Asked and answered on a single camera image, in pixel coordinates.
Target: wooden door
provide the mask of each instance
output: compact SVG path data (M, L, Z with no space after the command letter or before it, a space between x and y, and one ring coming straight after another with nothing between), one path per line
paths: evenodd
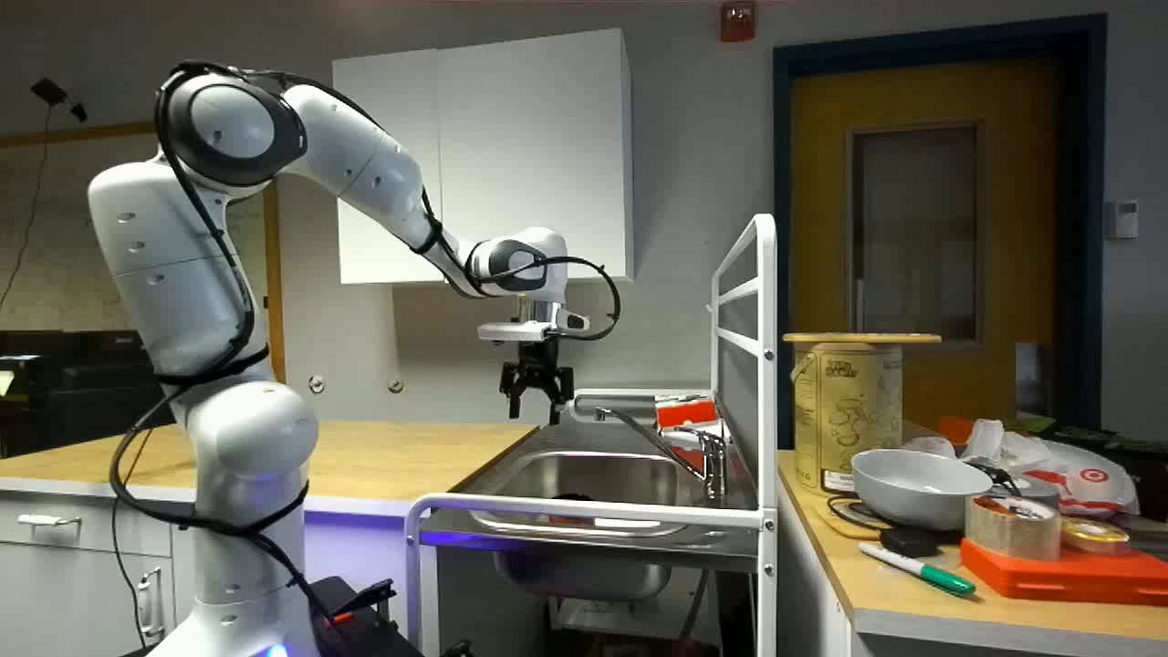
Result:
M792 328L940 334L905 353L905 421L1003 418L1054 346L1046 57L792 83Z

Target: bowl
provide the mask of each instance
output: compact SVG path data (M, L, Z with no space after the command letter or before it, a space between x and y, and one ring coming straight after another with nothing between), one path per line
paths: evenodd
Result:
M865 448L852 455L854 493L894 526L962 531L962 499L993 489L990 475L939 453Z

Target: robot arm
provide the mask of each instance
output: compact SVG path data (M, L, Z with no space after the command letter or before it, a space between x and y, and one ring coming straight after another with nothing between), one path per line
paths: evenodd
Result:
M541 386L551 410L572 397L572 373L558 368L558 339L586 339L586 319L563 306L567 240L551 230L522 230L472 245L455 257L428 205L415 161L366 111L343 96L281 77L228 65L185 65L158 98L159 147L172 169L201 188L249 194L277 173L321 183L401 245L422 257L459 295L522 295L527 319L481 324L489 342L513 342L499 392L520 418L520 394Z
M228 205L281 173L305 174L429 259L455 291L530 300L530 319L478 328L481 339L520 346L499 381L512 418L527 386L563 405L572 376L554 364L558 339L606 335L619 306L603 334L586 334L586 321L563 306L567 268L582 259L567 257L551 230L478 240L459 259L428 205L415 161L321 83L179 65L158 96L152 123L159 156L106 169L86 190L109 278L198 455L189 515L141 504L127 489L123 453L150 418L109 463L122 504L189 526L198 542L193 610L152 655L314 657L314 622L288 573L314 603L303 582L298 499L316 421L265 373L257 300L228 240Z

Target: faucet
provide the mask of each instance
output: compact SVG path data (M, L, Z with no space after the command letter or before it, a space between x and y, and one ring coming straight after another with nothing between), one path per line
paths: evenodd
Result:
M695 429L698 444L700 444L700 469L695 469L690 461L679 455L674 444L668 444L656 431L642 429L636 418L628 418L619 410L606 410L606 405L593 405L593 412L596 412L596 421L616 418L624 429L631 429L631 436L651 442L656 453L666 453L673 463L679 463L690 480L698 480L709 508L721 508L728 489L729 489L728 486L728 448L729 448L728 436Z

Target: white wall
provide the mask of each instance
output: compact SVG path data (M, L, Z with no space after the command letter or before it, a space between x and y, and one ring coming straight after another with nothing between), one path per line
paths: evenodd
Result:
M1106 194L1142 201L1142 236L1106 245L1102 412L1117 431L1157 438L1168 392L1168 8L1157 0L777 0L763 3L759 42L720 43L717 3L158 3L58 0L2 3L0 133L32 133L38 98L23 89L55 77L92 116L141 121L175 57L228 57L321 77L328 57L624 25L636 72L636 216L638 280L612 339L569 346L582 385L700 385L703 280L751 208L771 205L771 54L777 43L985 25L1108 10ZM472 339L495 302L437 290L389 300L335 284L331 205L286 188L288 373L328 368L343 418L499 421L499 353ZM374 358L401 353L405 394L388 394Z

